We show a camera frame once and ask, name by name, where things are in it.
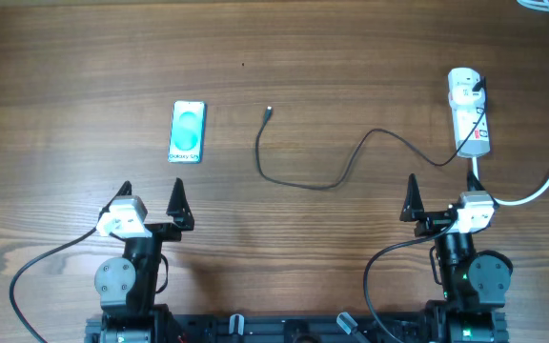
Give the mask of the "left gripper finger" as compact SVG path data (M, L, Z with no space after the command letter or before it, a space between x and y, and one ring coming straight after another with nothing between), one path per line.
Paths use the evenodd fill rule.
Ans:
M128 196L132 194L132 183L130 181L125 181L118 192L115 194L115 196L107 203L106 206L104 206L101 209L101 213L109 212L110 211L110 205L112 204L113 200L118 196Z
M175 179L166 215L173 219L173 223L179 230L192 231L194 229L193 214L186 197L183 181L180 178Z

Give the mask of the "Galaxy smartphone with blue screen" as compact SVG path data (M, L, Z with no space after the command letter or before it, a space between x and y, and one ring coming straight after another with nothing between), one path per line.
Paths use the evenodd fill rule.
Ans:
M202 160L207 104L178 100L173 104L168 161L197 164Z

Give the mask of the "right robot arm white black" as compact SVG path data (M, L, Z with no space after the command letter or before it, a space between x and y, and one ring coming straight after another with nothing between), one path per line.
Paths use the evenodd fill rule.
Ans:
M430 300L423 311L426 342L505 343L510 340L505 294L513 264L492 250L478 252L473 235L490 227L498 203L469 173L466 192L439 212L427 212L417 178L410 174L400 220L416 224L415 237L434 242L430 263L445 299Z

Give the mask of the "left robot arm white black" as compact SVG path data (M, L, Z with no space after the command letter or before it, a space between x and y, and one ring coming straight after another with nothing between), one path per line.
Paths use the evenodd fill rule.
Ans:
M156 305L155 296L165 287L157 285L165 242L178 242L182 233L191 231L194 218L184 185L176 179L166 209L172 221L146 223L148 211L127 181L116 196L101 210L96 230L124 243L120 257L103 262L94 276L100 296L102 315L86 323L86 342L185 342L184 330L173 318L169 307Z

